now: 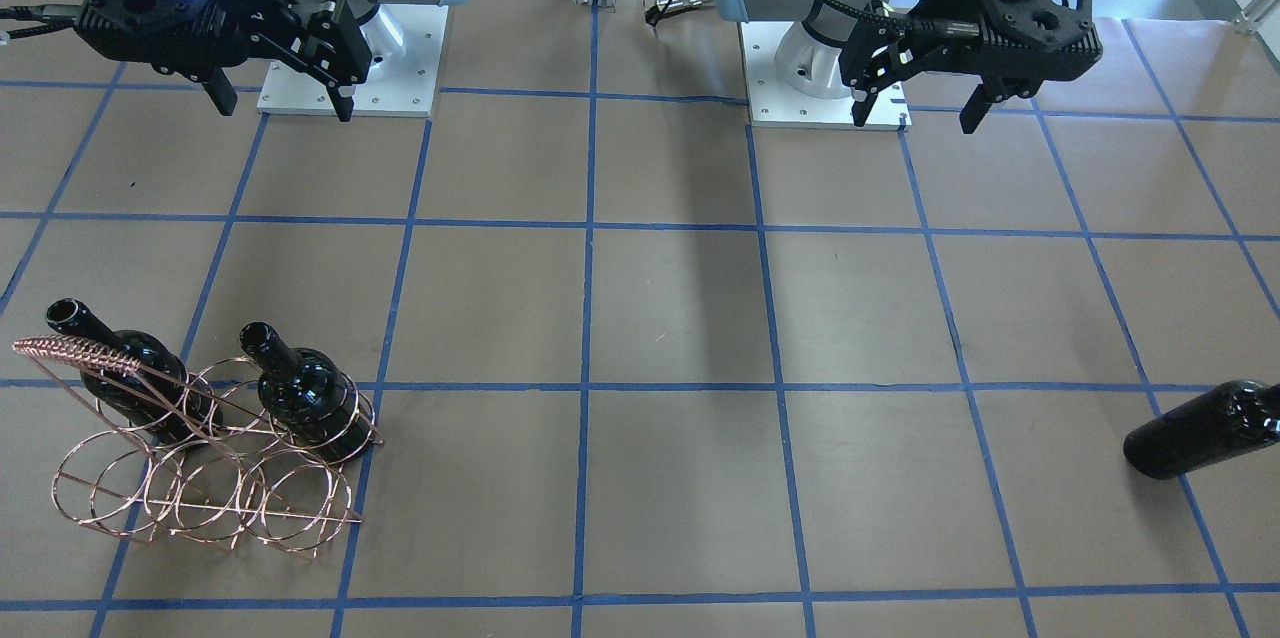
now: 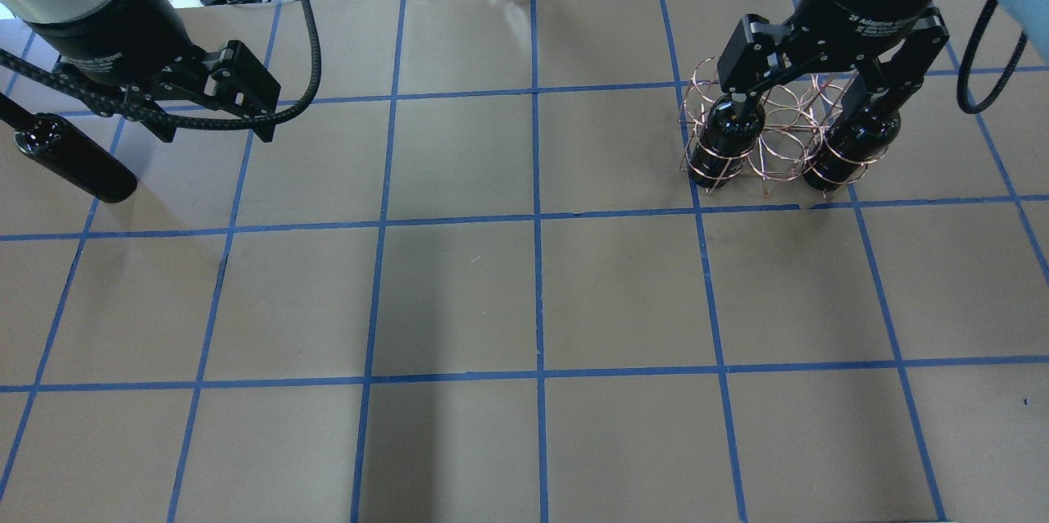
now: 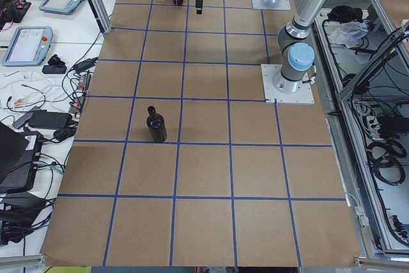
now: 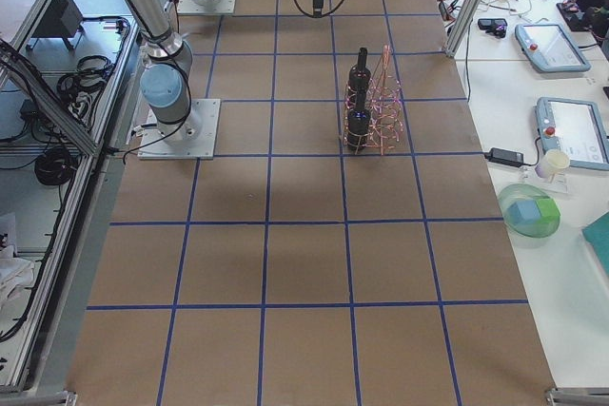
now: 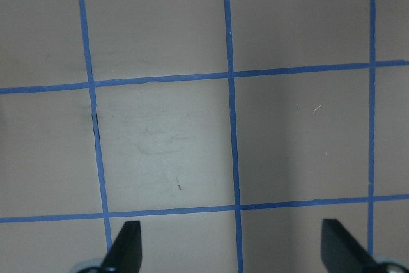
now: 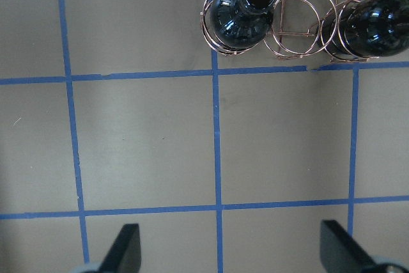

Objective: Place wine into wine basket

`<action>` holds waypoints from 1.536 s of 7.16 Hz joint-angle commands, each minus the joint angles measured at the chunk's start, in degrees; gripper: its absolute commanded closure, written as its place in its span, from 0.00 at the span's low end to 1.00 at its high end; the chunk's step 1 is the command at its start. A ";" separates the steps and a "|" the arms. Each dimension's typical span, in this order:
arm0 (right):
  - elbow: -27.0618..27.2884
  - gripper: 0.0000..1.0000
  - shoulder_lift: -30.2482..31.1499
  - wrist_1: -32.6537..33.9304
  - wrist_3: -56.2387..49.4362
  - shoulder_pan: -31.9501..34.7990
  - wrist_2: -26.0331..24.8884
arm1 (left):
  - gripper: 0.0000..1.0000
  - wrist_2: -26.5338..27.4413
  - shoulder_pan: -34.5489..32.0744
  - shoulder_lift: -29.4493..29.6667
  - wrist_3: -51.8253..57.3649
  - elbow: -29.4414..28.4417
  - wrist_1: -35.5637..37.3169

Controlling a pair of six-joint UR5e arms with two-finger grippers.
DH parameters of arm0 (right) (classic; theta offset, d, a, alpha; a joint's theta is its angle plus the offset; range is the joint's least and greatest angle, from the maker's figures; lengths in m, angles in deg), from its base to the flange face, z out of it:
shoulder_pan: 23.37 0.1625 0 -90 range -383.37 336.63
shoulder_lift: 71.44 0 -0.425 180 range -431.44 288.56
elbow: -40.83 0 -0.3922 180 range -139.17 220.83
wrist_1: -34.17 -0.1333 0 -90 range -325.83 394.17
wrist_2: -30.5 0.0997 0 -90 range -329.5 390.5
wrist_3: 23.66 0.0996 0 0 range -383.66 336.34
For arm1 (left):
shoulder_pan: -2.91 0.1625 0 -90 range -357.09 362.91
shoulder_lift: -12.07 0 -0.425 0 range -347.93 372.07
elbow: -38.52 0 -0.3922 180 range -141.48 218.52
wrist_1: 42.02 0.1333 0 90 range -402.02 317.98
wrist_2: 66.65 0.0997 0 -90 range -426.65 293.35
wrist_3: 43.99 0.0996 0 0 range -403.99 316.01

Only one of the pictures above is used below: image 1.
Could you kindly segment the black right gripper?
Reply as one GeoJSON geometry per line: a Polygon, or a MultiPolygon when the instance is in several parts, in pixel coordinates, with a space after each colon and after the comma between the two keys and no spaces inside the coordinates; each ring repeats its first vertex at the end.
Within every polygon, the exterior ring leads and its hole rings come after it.
{"type": "Polygon", "coordinates": [[[238,94],[223,68],[265,58],[319,82],[340,122],[355,110],[372,51],[344,0],[84,0],[76,32],[116,61],[196,78],[218,113],[233,117],[238,94]]]}

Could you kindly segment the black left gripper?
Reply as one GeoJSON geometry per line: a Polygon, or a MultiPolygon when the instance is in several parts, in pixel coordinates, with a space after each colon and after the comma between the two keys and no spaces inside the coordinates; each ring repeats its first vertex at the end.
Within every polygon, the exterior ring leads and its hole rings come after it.
{"type": "Polygon", "coordinates": [[[863,128],[891,85],[924,70],[979,76],[959,113],[974,135],[1015,81],[1074,81],[1103,56],[1092,0],[919,0],[910,18],[859,19],[838,55],[863,128]]]}

